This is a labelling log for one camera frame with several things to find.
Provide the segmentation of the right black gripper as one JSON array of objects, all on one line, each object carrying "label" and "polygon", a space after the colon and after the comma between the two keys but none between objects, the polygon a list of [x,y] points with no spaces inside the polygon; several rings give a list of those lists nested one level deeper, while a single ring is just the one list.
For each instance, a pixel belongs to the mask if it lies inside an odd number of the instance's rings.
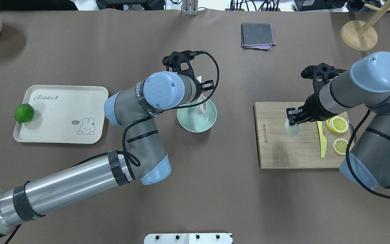
[{"label": "right black gripper", "polygon": [[287,108],[286,114],[289,126],[305,122],[326,121],[331,118],[331,113],[322,106],[316,93],[311,94],[298,109]]}]

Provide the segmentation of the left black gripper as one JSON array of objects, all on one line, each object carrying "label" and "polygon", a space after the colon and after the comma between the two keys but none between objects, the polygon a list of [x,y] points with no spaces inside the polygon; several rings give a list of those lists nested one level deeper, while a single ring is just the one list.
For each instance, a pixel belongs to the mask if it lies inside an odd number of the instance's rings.
[{"label": "left black gripper", "polygon": [[209,90],[213,90],[215,88],[215,84],[213,80],[208,80],[206,82],[202,83],[202,78],[197,77],[193,80],[195,85],[195,92],[193,95],[192,102],[195,102],[199,99],[199,97],[202,95],[202,92],[206,92]]}]

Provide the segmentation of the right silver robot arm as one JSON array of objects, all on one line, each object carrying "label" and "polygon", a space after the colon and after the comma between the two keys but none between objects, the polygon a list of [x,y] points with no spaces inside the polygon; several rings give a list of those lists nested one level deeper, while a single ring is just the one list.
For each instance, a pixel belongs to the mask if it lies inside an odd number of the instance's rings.
[{"label": "right silver robot arm", "polygon": [[287,108],[289,126],[326,121],[359,105],[367,113],[355,126],[340,172],[368,192],[390,199],[390,53],[375,52],[348,70],[321,63],[306,67],[314,93]]}]

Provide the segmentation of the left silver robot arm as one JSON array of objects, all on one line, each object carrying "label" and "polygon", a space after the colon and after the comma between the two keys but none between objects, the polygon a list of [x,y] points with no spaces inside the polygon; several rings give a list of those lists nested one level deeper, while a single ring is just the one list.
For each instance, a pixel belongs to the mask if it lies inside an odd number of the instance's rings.
[{"label": "left silver robot arm", "polygon": [[134,180],[149,185],[167,178],[171,166],[154,119],[168,110],[200,105],[202,93],[214,93],[217,86],[218,82],[201,83],[182,72],[162,71],[108,98],[104,114],[110,124],[124,129],[122,150],[0,190],[0,238],[13,236],[25,222],[105,190]]}]

